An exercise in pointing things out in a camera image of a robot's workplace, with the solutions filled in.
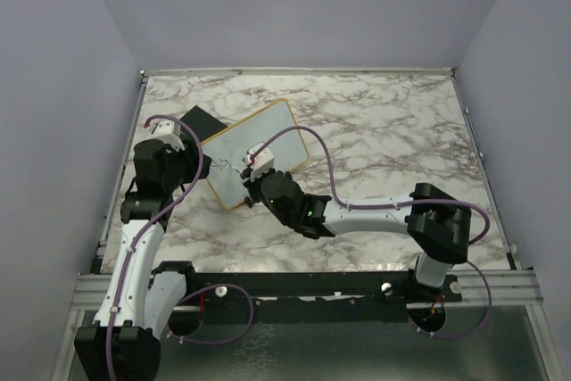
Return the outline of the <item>yellow framed whiteboard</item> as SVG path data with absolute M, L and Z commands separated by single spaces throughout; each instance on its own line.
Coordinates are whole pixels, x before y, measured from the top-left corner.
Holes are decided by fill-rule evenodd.
M 269 167 L 293 171 L 310 158 L 298 129 L 271 139 L 295 124 L 289 102 L 280 98 L 204 142 L 203 153 L 211 158 L 207 181 L 224 209 L 244 202 L 247 191 L 240 177 L 244 169 L 252 168 L 258 178 Z

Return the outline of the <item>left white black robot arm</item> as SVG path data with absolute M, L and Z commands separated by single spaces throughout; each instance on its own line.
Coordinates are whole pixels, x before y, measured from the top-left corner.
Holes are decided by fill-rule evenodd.
M 134 147 L 133 188 L 120 207 L 120 250 L 92 326 L 78 330 L 74 346 L 90 380 L 153 380 L 161 334 L 176 303 L 197 292 L 189 262 L 154 270 L 153 261 L 180 197 L 208 175 L 209 161 L 194 132 L 153 137 Z

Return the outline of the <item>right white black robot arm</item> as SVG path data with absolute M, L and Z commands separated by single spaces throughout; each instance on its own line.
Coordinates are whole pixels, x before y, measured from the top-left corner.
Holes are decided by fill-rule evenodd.
M 418 183 L 410 195 L 339 203 L 302 191 L 290 173 L 273 168 L 256 178 L 247 168 L 241 179 L 249 206 L 263 204 L 282 225 L 307 238 L 357 232 L 412 237 L 422 254 L 410 291 L 421 302 L 434 299 L 448 271 L 468 261 L 471 210 L 435 186 Z

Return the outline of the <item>black rectangular pad upper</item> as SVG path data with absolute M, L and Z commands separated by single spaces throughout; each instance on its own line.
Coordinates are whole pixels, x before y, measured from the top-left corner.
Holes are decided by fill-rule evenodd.
M 180 120 L 191 128 L 201 142 L 217 135 L 228 126 L 210 113 L 195 105 Z

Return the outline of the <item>black mounting rail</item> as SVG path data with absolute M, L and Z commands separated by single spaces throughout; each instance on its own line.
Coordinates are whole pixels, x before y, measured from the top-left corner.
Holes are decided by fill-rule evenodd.
M 254 323 L 301 324 L 353 321 L 404 323 L 407 306 L 429 308 L 440 299 L 445 303 L 462 300 L 451 290 L 458 278 L 447 275 L 444 286 L 433 289 L 418 285 L 413 272 L 362 271 L 313 273 L 192 273 L 187 276 L 192 292 L 214 285 L 240 286 L 244 293 L 228 288 L 218 297 L 203 292 L 177 304 L 169 322 L 177 330 L 199 323 L 229 325 Z

